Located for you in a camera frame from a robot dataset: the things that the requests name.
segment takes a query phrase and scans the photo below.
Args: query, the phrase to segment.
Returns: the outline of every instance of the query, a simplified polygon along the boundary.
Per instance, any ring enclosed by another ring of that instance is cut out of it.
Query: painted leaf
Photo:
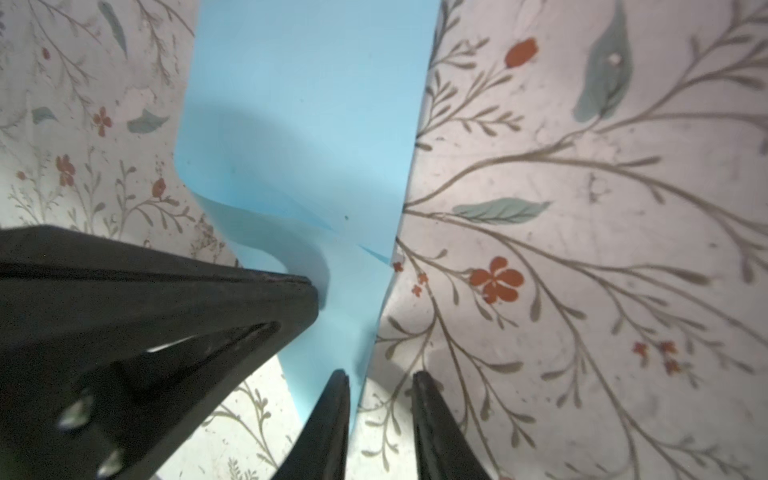
[[[168,121],[168,118],[153,115],[145,108],[139,118],[128,121],[128,131],[132,134],[148,134],[160,128],[162,124]]]
[[[32,122],[37,125],[43,120],[56,120],[56,116],[48,107],[37,107],[32,111]]]
[[[492,364],[487,363],[486,366],[493,370],[494,372],[499,373],[515,373],[519,372],[521,368],[523,368],[523,362],[510,362],[510,363],[498,363],[498,364]]]
[[[537,204],[521,198],[498,198],[481,204],[456,205],[453,213],[473,223],[506,225],[533,220],[549,207],[551,202]]]
[[[123,49],[125,58],[128,58],[128,49],[125,44],[125,33],[123,32],[123,26],[120,25],[118,16],[114,14],[114,8],[112,8],[112,5],[109,3],[101,0],[98,3],[98,9],[104,18],[107,19],[109,28],[112,29],[112,36],[114,36],[114,40],[118,43],[118,45],[120,45],[120,48]]]
[[[613,115],[627,94],[632,68],[627,16],[622,1],[616,0],[614,18],[592,45],[587,59],[584,90],[574,108],[574,119],[585,122],[595,116]]]

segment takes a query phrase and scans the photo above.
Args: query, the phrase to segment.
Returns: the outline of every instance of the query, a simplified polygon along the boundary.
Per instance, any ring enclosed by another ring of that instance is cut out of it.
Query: small red flower
[[[56,157],[56,170],[59,171],[58,184],[62,187],[74,185],[74,165],[69,161],[69,155]]]
[[[648,356],[648,345],[646,343],[635,342],[634,347],[632,348],[632,353],[636,353],[645,358]]]
[[[163,193],[165,192],[165,180],[158,179],[156,182],[152,184],[152,197],[160,198],[163,196]]]
[[[507,68],[519,67],[531,60],[537,53],[536,39],[531,37],[513,45],[507,52],[504,63],[507,64]]]
[[[659,349],[664,353],[677,353],[677,347],[672,341],[660,343]]]
[[[680,364],[677,363],[677,360],[667,360],[664,362],[664,368],[667,369],[667,375],[672,376],[675,373],[681,372],[680,370]]]
[[[105,136],[106,132],[104,131],[104,127],[110,128],[112,126],[112,119],[107,116],[106,108],[99,108],[98,113],[94,115],[94,123],[98,127],[98,136]]]
[[[507,264],[507,259],[504,257],[496,257],[491,260],[491,266],[488,269],[490,271],[477,269],[469,277],[472,286],[485,285],[482,289],[482,295],[487,303],[494,303],[497,298],[504,302],[514,302],[518,299],[518,291],[510,288],[510,286],[522,285],[525,278],[517,270],[503,270]]]

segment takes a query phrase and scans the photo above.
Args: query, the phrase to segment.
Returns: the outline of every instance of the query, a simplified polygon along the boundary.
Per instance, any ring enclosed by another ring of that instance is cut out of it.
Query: metal screw
[[[93,409],[94,398],[83,392],[80,399],[64,409],[58,417],[58,427],[60,430],[69,432],[79,429],[91,421],[91,410]]]
[[[104,460],[96,471],[96,478],[103,480],[109,478],[112,475],[118,473],[123,469],[123,449],[115,449]]]

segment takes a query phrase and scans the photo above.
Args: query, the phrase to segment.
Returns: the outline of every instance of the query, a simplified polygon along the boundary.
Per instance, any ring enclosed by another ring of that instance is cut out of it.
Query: black plastic part
[[[116,451],[110,478],[150,478],[317,312],[301,276],[56,227],[0,230],[0,478],[97,478]],[[59,428],[83,396],[88,422]]]
[[[413,438],[420,480],[490,480],[428,372],[413,375]]]
[[[349,377],[336,370],[272,480],[343,480],[348,431]]]

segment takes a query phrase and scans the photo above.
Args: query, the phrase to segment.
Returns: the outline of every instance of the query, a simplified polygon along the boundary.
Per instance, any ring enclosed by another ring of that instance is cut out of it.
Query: blue paper sheet
[[[303,422],[334,369],[362,392],[437,5],[200,6],[176,168],[244,266],[318,286],[318,320],[279,354]]]

